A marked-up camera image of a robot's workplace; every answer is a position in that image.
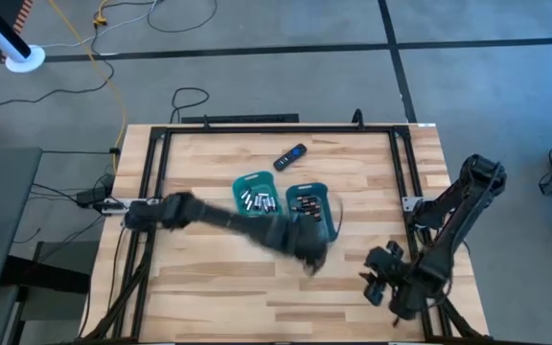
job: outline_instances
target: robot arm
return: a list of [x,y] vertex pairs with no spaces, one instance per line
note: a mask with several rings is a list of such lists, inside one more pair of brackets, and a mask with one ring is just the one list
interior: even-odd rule
[[406,226],[412,231],[433,228],[438,235],[425,243],[411,263],[402,261],[402,250],[394,242],[387,245],[388,251],[372,249],[365,265],[378,274],[362,274],[369,284],[365,296],[370,302],[380,304],[385,284],[394,290],[389,309],[404,320],[414,318],[427,298],[444,302],[447,296],[443,289],[451,279],[457,247],[482,211],[504,191],[505,182],[506,173],[499,163],[476,154],[466,160],[457,181],[438,198],[419,201]]
[[245,235],[260,246],[292,256],[302,262],[310,274],[325,263],[328,244],[320,238],[310,217],[291,221],[287,216],[241,216],[209,205],[191,193],[168,195],[156,204],[134,201],[125,213],[125,227],[139,232],[153,231],[157,224],[170,230],[180,229],[192,221]]

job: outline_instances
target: white base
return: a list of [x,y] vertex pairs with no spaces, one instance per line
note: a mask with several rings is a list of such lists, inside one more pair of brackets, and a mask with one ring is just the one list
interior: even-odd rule
[[46,53],[44,50],[34,45],[30,45],[29,47],[31,48],[31,54],[22,62],[14,61],[11,58],[6,57],[6,67],[8,67],[11,72],[32,72],[44,62],[44,59],[46,59]]

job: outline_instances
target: wire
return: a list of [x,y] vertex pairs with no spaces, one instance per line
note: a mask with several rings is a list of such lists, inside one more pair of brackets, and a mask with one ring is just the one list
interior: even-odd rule
[[12,241],[13,243],[16,243],[16,244],[24,244],[24,243],[27,243],[31,240],[33,240],[35,238],[35,236],[37,236],[37,234],[39,234],[39,232],[42,231],[42,228],[37,228],[37,230],[35,231],[35,233],[33,235],[31,235],[28,239],[24,240],[24,241]]
[[[178,92],[180,92],[180,91],[197,91],[197,92],[201,92],[205,95],[206,98],[204,98],[203,100],[201,100],[199,102],[186,104],[186,105],[182,105],[182,106],[176,106],[176,97],[178,96]],[[180,88],[176,89],[173,92],[173,96],[172,96],[173,110],[172,110],[172,115],[170,115],[170,124],[173,124],[173,115],[176,112],[178,113],[177,122],[180,124],[180,120],[181,120],[180,119],[181,118],[180,110],[190,108],[190,107],[194,107],[194,106],[197,106],[197,105],[200,105],[200,104],[204,104],[204,103],[208,102],[209,99],[210,99],[210,94],[208,93],[208,91],[206,91],[204,89],[201,89],[199,87],[180,87]]]
[[100,176],[100,178],[97,179],[97,181],[95,181],[95,184],[93,185],[93,200],[97,200],[97,197],[95,196],[95,190],[97,189],[97,185],[102,182],[102,186],[103,186],[103,190],[106,191],[107,190],[107,186],[105,186],[104,182],[103,182],[103,179],[104,177],[107,177],[109,175],[109,173],[104,173],[103,175]]
[[344,220],[344,201],[342,197],[338,196],[338,201],[340,203],[340,221],[337,224],[337,230],[335,231],[335,237],[340,234],[340,228],[342,227],[342,220]]
[[49,201],[68,201],[66,198],[62,198],[60,196],[52,197],[52,196],[41,195],[41,196],[32,196],[27,199],[27,202],[32,200],[41,200],[41,199],[49,200]]
[[46,149],[42,153],[47,154],[112,154],[110,152],[98,152],[98,151],[66,151],[66,150],[52,150]]
[[472,252],[470,251],[470,246],[468,245],[466,240],[461,241],[461,243],[464,244],[464,246],[466,247],[466,250],[468,250],[468,255],[470,255]]
[[[82,38],[76,31],[76,28],[74,28],[74,25],[70,23],[69,19],[63,14],[63,12],[60,10],[60,8],[57,6],[57,3],[55,3],[55,0],[48,0],[50,5],[53,7],[55,12],[61,17],[61,19],[65,22],[69,30],[74,34],[80,45],[82,46],[82,49],[84,49],[84,52],[88,56],[88,58],[91,60],[91,64],[93,68],[95,69],[95,72],[97,72],[102,78],[105,80],[107,85],[112,89],[112,92],[114,93],[114,98],[116,99],[116,102],[119,104],[119,107],[121,108],[121,115],[122,115],[122,123],[121,123],[121,129],[119,131],[119,135],[116,138],[116,141],[114,143],[114,147],[118,148],[121,144],[121,141],[123,140],[123,134],[125,132],[125,129],[127,127],[127,108],[125,107],[125,103],[123,102],[123,97],[121,96],[121,93],[116,88],[112,80],[110,80],[110,77],[104,74],[102,70],[97,65],[97,61],[93,58],[93,54],[91,54],[91,51],[82,43]],[[114,174],[116,174],[116,154],[112,154],[112,169],[114,170]]]
[[552,182],[552,149],[550,149],[548,152],[548,162],[551,165],[551,170],[545,173],[538,181],[538,188],[540,188],[540,192],[545,196],[546,194],[544,193],[544,188]]
[[[110,75],[109,75],[109,79],[114,77],[114,68],[112,68],[112,66],[110,65],[110,68],[111,68],[111,71],[110,71]],[[46,99],[47,97],[50,97],[56,93],[65,93],[65,94],[74,94],[74,95],[79,95],[79,94],[84,94],[84,93],[89,93],[89,92],[95,92],[95,91],[99,91],[101,89],[104,88],[104,86],[107,84],[106,81],[104,81],[101,85],[97,86],[97,87],[93,87],[93,88],[87,88],[87,89],[83,89],[83,90],[66,90],[66,89],[55,89],[53,91],[50,91],[49,93],[35,99],[35,100],[23,100],[23,99],[14,99],[14,100],[7,100],[7,101],[3,101],[3,102],[0,102],[0,106],[2,105],[6,105],[6,104],[13,104],[13,103],[26,103],[26,104],[36,104],[36,103],[39,103],[41,101],[43,101],[44,99]]]
[[90,224],[88,224],[87,226],[85,226],[84,228],[82,228],[81,230],[77,231],[77,232],[74,232],[74,233],[71,233],[69,234],[62,242],[59,246],[51,249],[49,252],[47,252],[46,254],[43,254],[41,255],[39,258],[37,258],[37,260],[35,261],[35,265],[28,268],[23,274],[29,274],[31,273],[34,269],[37,268],[37,266],[41,263],[43,263],[44,261],[46,261],[48,258],[50,258],[51,256],[53,256],[54,254],[56,254],[59,250],[61,250],[63,247],[65,247],[67,244],[71,243],[73,240],[75,240],[78,236],[82,235],[83,233],[85,233],[87,230],[89,230],[90,228],[92,228],[93,226],[99,224],[99,223],[103,223],[105,220],[102,220],[102,221],[99,221],[101,218],[103,218],[104,215],[99,215],[97,218],[95,218],[95,220],[93,220]]
[[219,9],[219,2],[217,0],[214,0],[214,3],[215,3],[215,6],[214,6],[214,9],[212,10],[212,13],[210,14],[210,16],[205,19],[204,21],[202,21],[201,23],[193,26],[193,27],[190,27],[190,28],[186,28],[186,29],[178,29],[178,30],[168,30],[168,29],[161,29],[161,28],[157,28],[156,26],[154,26],[154,24],[152,24],[152,22],[150,22],[150,15],[152,14],[152,11],[149,11],[148,15],[146,16],[146,21],[147,23],[149,24],[149,26],[151,28],[153,28],[154,30],[160,32],[160,33],[165,33],[165,34],[180,34],[180,33],[186,33],[188,31],[191,31],[191,30],[194,30],[194,29],[198,29],[198,28],[201,28],[202,26],[204,26],[206,23],[208,23],[210,20],[212,20],[212,18],[215,17],[215,15],[217,14],[217,10]]
[[88,280],[88,292],[86,292],[86,311],[84,312],[84,321],[78,331],[78,338],[82,337],[84,328],[86,328],[86,321],[88,320],[88,313],[91,311],[91,280]]
[[50,188],[48,186],[44,186],[44,185],[40,185],[39,183],[34,183],[33,184],[34,186],[38,187],[38,188],[42,188],[42,189],[45,189],[45,190],[48,190],[48,191],[51,191],[51,192],[55,192],[56,194],[60,195],[60,196],[65,196],[67,197],[68,199],[72,200],[74,203],[76,203],[76,200],[73,199],[70,195],[67,195],[66,193],[64,192],[61,192],[61,191],[58,191],[54,188]]
[[[156,0],[155,1],[147,1],[147,2],[122,2],[122,3],[118,3],[118,4],[111,4],[111,5],[106,5],[103,7],[102,10],[105,10],[107,8],[112,8],[112,7],[117,7],[117,6],[123,6],[123,5],[132,5],[132,6],[145,6],[145,5],[151,5],[151,4],[155,4],[156,5],[159,5],[160,3],[162,3],[164,0]],[[104,35],[105,33],[109,32],[110,30],[113,30],[113,29],[116,29],[116,28],[119,28],[119,27],[122,27],[124,25],[127,25],[127,24],[132,24],[132,23],[135,23],[135,22],[138,22],[144,18],[147,17],[147,15],[149,15],[147,12],[145,14],[142,14],[140,15],[139,17],[137,18],[134,18],[134,19],[130,19],[130,20],[127,20],[127,21],[124,21],[124,22],[121,22],[121,23],[118,23],[116,25],[113,25],[111,27],[108,27],[106,28],[105,30],[103,30],[101,33],[99,34],[94,34],[88,38],[85,38],[82,40],[82,43],[86,43],[88,41],[90,41],[91,39],[95,39],[99,36],[102,36]],[[42,45],[39,45],[39,47],[41,48],[53,48],[53,47],[69,47],[69,48],[74,48],[74,47],[78,47],[80,46],[81,44],[78,42],[78,43],[52,43],[52,44],[42,44]]]
[[114,251],[114,264],[112,265],[112,284],[110,285],[110,295],[107,298],[107,309],[110,310],[110,304],[112,303],[112,294],[114,292],[114,281],[116,279],[116,259],[119,256],[119,249],[121,248],[121,240],[125,233],[125,227],[121,227],[121,233],[119,234],[119,240],[116,242],[116,250]]
[[93,19],[94,25],[107,25],[107,19],[102,15],[102,10],[104,8],[104,5],[110,0],[103,0],[100,6],[97,8],[97,18]]

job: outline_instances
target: yellow cable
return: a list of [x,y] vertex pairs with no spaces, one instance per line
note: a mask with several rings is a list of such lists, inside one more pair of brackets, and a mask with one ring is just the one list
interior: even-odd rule
[[[97,61],[93,58],[93,55],[91,54],[91,51],[82,43],[82,37],[78,34],[72,23],[69,22],[65,14],[60,10],[60,8],[55,3],[55,0],[48,0],[50,3],[50,6],[53,7],[55,12],[63,19],[65,24],[67,24],[67,27],[69,30],[74,34],[82,48],[84,49],[84,52],[88,55],[88,58],[91,59],[91,63],[93,65],[93,68],[95,71],[102,76],[102,78],[105,80],[107,85],[112,89],[112,92],[114,93],[114,98],[116,98],[116,102],[119,104],[119,107],[121,108],[121,114],[123,115],[123,123],[121,124],[121,130],[119,131],[119,135],[116,138],[116,142],[114,143],[114,147],[119,148],[119,145],[121,144],[121,140],[123,139],[123,133],[125,132],[125,128],[127,127],[127,109],[125,108],[125,103],[123,102],[123,98],[121,97],[121,93],[119,90],[114,86],[114,83],[112,83],[112,80],[107,76],[106,73],[102,72],[100,67],[97,65]],[[112,170],[114,171],[114,174],[116,175],[116,154],[112,154]]]
[[105,17],[102,15],[102,11],[104,10],[104,6],[105,6],[105,4],[107,4],[108,1],[110,1],[110,0],[103,0],[102,3],[100,4],[100,6],[98,7],[98,9],[97,9],[97,18],[95,18],[95,20],[93,20],[94,24],[96,24],[96,25],[106,25],[107,24],[107,19],[105,19]]

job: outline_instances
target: remote control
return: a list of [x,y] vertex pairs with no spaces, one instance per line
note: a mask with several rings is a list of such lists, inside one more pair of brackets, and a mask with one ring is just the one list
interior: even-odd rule
[[289,164],[293,163],[299,157],[303,156],[306,151],[307,149],[304,144],[298,144],[295,148],[291,149],[282,157],[278,158],[276,162],[274,162],[274,168],[277,171],[283,170],[284,168],[288,167]]

